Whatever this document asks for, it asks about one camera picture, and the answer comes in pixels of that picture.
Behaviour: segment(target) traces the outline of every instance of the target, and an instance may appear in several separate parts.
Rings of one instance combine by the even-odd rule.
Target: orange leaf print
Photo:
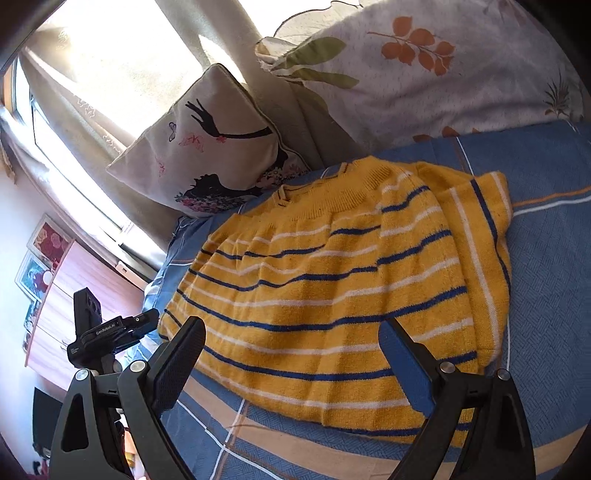
[[[447,69],[443,66],[441,59],[435,60],[435,69],[433,71],[438,77],[447,73]]]
[[[456,132],[452,127],[443,127],[443,130],[441,131],[441,135],[443,136],[443,138],[446,137],[459,137],[460,134],[458,132]]]
[[[435,48],[435,53],[438,55],[451,55],[456,48],[449,42],[441,41]]]
[[[418,28],[413,30],[408,41],[418,46],[433,45],[435,43],[435,37],[433,37],[433,34],[429,30]]]
[[[392,29],[394,30],[394,35],[398,37],[406,37],[406,35],[408,35],[408,32],[410,32],[412,26],[412,17],[397,17],[394,19],[394,22],[392,22]]]
[[[400,55],[400,50],[402,50],[402,45],[400,43],[388,42],[382,47],[382,55],[388,60],[392,60]]]
[[[422,51],[418,54],[418,62],[428,71],[431,71],[433,69],[433,65],[435,65],[435,61],[426,51]]]
[[[431,135],[426,134],[413,135],[413,140],[415,141],[415,143],[428,142],[429,140],[433,140],[433,137]]]
[[[398,59],[402,63],[405,63],[406,65],[412,65],[415,56],[416,56],[416,54],[415,54],[413,48],[410,47],[409,45],[406,45],[406,43],[405,43],[402,46],[402,49],[400,51],[400,55],[398,55]]]

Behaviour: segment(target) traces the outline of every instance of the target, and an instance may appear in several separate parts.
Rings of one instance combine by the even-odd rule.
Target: black object
[[[51,441],[56,432],[57,419],[60,416],[61,402],[38,388],[33,394],[33,445],[35,451],[47,458],[44,449],[51,450]]]
[[[115,354],[135,345],[158,326],[157,309],[135,317],[102,323],[100,303],[88,288],[74,293],[76,341],[68,345],[68,360],[78,368],[113,373]]]
[[[413,409],[426,411],[428,417],[389,480],[434,478],[464,408],[475,410],[451,479],[535,479],[530,431],[507,370],[497,370],[493,377],[465,374],[449,362],[435,360],[422,343],[413,342],[395,319],[382,322],[379,329],[380,348],[402,390]],[[409,354],[421,369],[412,375],[407,374],[408,368],[402,371],[402,362],[393,365],[391,361],[397,355]]]
[[[72,345],[94,346],[79,358],[86,368],[76,373],[61,409],[51,448],[50,480],[77,478],[80,472],[87,480],[131,477],[116,408],[125,412],[135,447],[152,480],[192,480],[159,417],[173,407],[201,354],[206,337],[203,321],[188,318],[173,340],[158,347],[148,362],[135,361],[122,373],[113,373],[106,368],[113,357],[106,346],[116,350],[120,345],[116,338],[141,338],[145,325],[138,322],[138,330],[134,323],[122,328],[125,322],[120,317],[115,323],[96,325],[100,304],[88,289],[77,292],[74,303],[77,341]],[[113,326],[105,330],[106,325]],[[89,330],[80,331],[83,327]],[[121,334],[112,333],[119,328]],[[379,344],[412,407],[428,417],[389,480],[434,478],[464,408],[475,411],[452,478],[535,479],[530,433],[509,372],[501,369],[487,378],[461,373],[449,362],[440,364],[395,319],[380,325]],[[402,361],[392,362],[396,357]],[[94,374],[89,365],[107,371]]]
[[[136,343],[153,329],[157,311],[97,325],[100,304],[86,288],[74,294],[74,315],[77,339],[68,346],[68,353],[71,361],[75,358],[84,368],[72,380],[57,422],[50,479],[132,478],[117,408],[125,412],[135,447],[152,480],[193,479],[158,418],[172,408],[201,354],[203,321],[188,318],[174,339],[161,345],[148,362],[135,361],[118,373],[112,369],[113,352]]]

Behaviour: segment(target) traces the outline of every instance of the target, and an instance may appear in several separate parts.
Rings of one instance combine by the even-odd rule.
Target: black bracket
[[[474,414],[451,479],[535,480],[530,431],[507,370],[462,373],[435,360],[395,319],[380,325],[379,344],[411,407],[427,417],[389,480],[433,479],[465,408]]]

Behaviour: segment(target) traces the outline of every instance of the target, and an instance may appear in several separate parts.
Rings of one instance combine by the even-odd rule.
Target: pillow
[[[107,167],[132,189],[192,217],[241,205],[308,170],[219,64]]]
[[[278,36],[256,47],[263,68],[370,152],[583,111],[566,55],[514,0],[387,0],[291,51]]]

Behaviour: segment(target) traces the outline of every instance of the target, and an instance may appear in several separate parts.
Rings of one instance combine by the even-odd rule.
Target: sheer curtain
[[[328,7],[328,0],[67,0],[31,36],[20,61],[51,128],[165,250],[178,212],[134,192],[105,167],[212,63],[224,64],[245,85],[311,168],[361,153],[330,117],[263,71],[254,52],[287,18]]]

